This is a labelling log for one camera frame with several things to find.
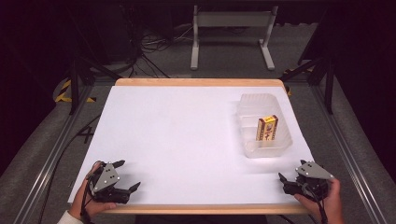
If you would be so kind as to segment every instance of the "sleeve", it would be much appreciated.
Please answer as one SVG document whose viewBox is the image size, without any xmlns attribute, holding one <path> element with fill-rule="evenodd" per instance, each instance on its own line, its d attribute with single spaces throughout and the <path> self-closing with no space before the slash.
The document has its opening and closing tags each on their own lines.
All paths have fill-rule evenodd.
<svg viewBox="0 0 396 224">
<path fill-rule="evenodd" d="M 70 214 L 65 211 L 64 215 L 59 220 L 58 224 L 83 224 L 80 220 L 75 217 L 70 216 Z"/>
</svg>

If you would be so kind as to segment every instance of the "metal rail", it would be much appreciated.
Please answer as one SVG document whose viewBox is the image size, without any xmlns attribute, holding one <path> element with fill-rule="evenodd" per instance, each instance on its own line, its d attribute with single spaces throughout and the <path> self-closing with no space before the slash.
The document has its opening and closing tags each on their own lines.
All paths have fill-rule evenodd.
<svg viewBox="0 0 396 224">
<path fill-rule="evenodd" d="M 359 195 L 361 196 L 361 200 L 363 201 L 371 220 L 373 221 L 373 223 L 388 224 L 388 222 L 385 220 L 384 215 L 381 212 L 381 209 L 379 208 L 378 203 L 375 200 L 373 193 L 370 190 L 370 187 L 367 184 L 363 173 L 361 172 L 361 169 L 359 168 L 359 165 L 354 159 L 354 156 L 347 144 L 346 139 L 341 133 L 341 129 L 339 128 L 337 121 L 335 120 L 333 115 L 330 115 L 327 112 L 326 105 L 323 104 L 324 96 L 319 86 L 313 86 L 311 90 L 314 93 L 318 105 L 320 105 L 320 109 L 325 115 L 326 120 L 330 125 L 330 128 L 332 129 L 333 136 L 335 137 L 335 140 L 339 145 L 338 151 L 344 161 L 344 164 L 346 165 L 346 168 L 349 171 L 349 174 L 352 178 L 353 183 L 355 184 Z"/>
<path fill-rule="evenodd" d="M 35 183 L 32 186 L 32 189 L 29 192 L 29 195 L 26 197 L 25 202 L 23 203 L 23 206 L 21 207 L 20 212 L 18 213 L 17 217 L 14 220 L 14 224 L 22 224 L 22 223 L 27 223 L 30 220 L 30 216 L 32 215 L 33 211 L 35 210 L 35 207 L 41 197 L 41 194 L 43 193 L 44 189 L 46 188 L 50 177 L 53 175 L 53 171 L 55 169 L 55 164 L 56 161 L 60 158 L 62 154 L 62 150 L 64 148 L 64 144 L 67 140 L 67 137 L 76 121 L 78 118 L 78 115 L 84 106 L 84 100 L 82 99 L 87 99 L 89 97 L 89 94 L 92 90 L 92 87 L 90 86 L 85 86 L 84 89 L 82 90 L 81 96 L 80 96 L 80 102 L 79 106 L 76 108 L 76 112 L 69 116 L 64 123 L 64 127 L 62 128 L 62 131 L 52 148 L 51 153 L 49 154 L 46 162 L 44 163 L 43 168 L 41 169 L 40 173 L 38 174 L 38 177 L 35 181 Z"/>
</svg>

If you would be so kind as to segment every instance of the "robotic hand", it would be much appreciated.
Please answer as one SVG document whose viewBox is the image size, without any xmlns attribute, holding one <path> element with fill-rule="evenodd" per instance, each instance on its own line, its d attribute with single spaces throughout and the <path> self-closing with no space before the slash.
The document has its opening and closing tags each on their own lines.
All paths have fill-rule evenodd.
<svg viewBox="0 0 396 224">
<path fill-rule="evenodd" d="M 93 172 L 89 185 L 92 198 L 99 203 L 128 203 L 131 193 L 135 192 L 140 182 L 129 189 L 115 189 L 114 185 L 120 180 L 116 168 L 122 166 L 125 161 L 114 163 L 101 162 L 101 166 Z"/>
<path fill-rule="evenodd" d="M 314 202 L 320 202 L 327 197 L 329 186 L 327 179 L 334 178 L 325 169 L 313 161 L 301 161 L 301 166 L 296 168 L 298 176 L 296 182 L 290 182 L 279 173 L 280 181 L 283 183 L 283 190 L 287 194 L 302 194 Z"/>
</svg>

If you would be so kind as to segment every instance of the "human hand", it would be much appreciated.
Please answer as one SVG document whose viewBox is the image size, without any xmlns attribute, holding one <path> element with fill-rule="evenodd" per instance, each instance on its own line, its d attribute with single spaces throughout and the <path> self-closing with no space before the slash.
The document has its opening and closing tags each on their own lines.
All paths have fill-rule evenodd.
<svg viewBox="0 0 396 224">
<path fill-rule="evenodd" d="M 93 165 L 91 171 L 87 175 L 90 175 L 91 173 L 96 171 L 96 169 L 98 169 L 99 167 L 100 167 L 100 162 L 96 162 Z M 81 187 L 79 187 L 75 199 L 72 203 L 72 206 L 69 210 L 70 216 L 75 217 L 78 220 L 82 220 L 81 205 L 87 184 L 88 184 L 88 180 L 84 178 L 84 181 L 82 182 Z M 87 213 L 90 217 L 93 217 L 94 215 L 103 212 L 105 210 L 113 209 L 116 207 L 115 203 L 97 203 L 94 200 L 91 200 L 91 198 L 92 198 L 91 195 L 87 193 L 87 198 L 86 198 L 87 205 L 85 206 L 85 209 L 87 210 Z"/>
<path fill-rule="evenodd" d="M 340 181 L 335 178 L 329 179 L 328 181 L 330 182 L 329 195 L 323 200 L 328 224 L 343 224 L 344 218 L 340 198 Z M 317 203 L 312 202 L 301 194 L 294 194 L 294 198 L 297 199 L 303 206 L 305 206 L 316 220 L 322 220 Z"/>
</svg>

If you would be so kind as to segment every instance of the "plastic container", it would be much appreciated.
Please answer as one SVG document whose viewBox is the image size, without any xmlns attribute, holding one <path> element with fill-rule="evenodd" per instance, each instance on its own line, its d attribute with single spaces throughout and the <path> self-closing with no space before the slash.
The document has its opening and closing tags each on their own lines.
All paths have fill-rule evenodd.
<svg viewBox="0 0 396 224">
<path fill-rule="evenodd" d="M 259 118 L 276 115 L 276 137 L 272 141 L 256 141 Z M 237 109 L 245 155 L 249 158 L 279 157 L 292 144 L 288 124 L 273 94 L 243 94 Z"/>
</svg>

